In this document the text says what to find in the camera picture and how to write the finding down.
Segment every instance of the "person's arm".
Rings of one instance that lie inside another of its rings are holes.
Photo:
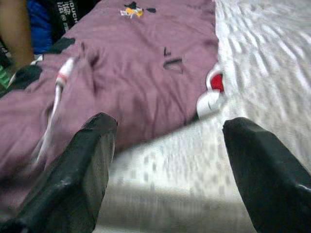
[[[17,69],[34,60],[26,0],[0,0],[0,36]]]

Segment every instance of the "skin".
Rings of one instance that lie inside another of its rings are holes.
[[[16,69],[34,60],[26,0],[0,0],[0,36]]]

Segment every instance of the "green object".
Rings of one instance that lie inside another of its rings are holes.
[[[6,73],[4,68],[0,66],[0,84],[1,84],[0,91],[3,88],[7,89],[9,87],[9,83],[10,83],[10,78],[8,74]]]

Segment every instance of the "blue fabric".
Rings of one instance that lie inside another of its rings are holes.
[[[52,26],[47,10],[36,0],[27,1],[31,37],[35,54],[43,54],[52,46]]]

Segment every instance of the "white bedsheet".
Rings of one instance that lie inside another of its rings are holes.
[[[223,123],[235,117],[275,133],[311,171],[310,1],[216,2],[228,101],[204,121],[117,155],[99,225],[146,232],[255,232],[223,139]]]

